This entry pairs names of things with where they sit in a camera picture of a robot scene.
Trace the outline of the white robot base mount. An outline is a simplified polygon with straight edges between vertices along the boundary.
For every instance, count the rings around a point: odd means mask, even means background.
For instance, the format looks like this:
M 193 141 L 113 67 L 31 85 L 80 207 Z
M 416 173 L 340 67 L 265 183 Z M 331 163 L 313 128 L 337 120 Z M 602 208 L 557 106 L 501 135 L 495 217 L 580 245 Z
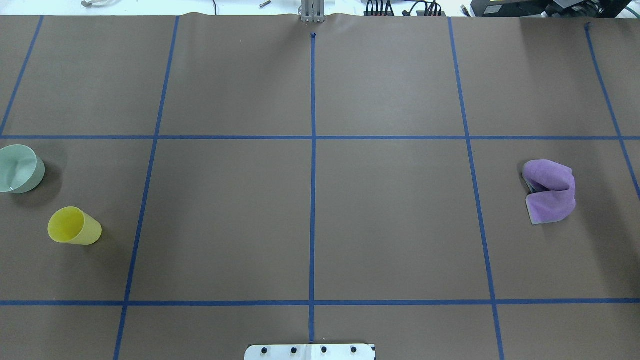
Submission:
M 375 360 L 374 344 L 256 344 L 247 347 L 245 360 Z

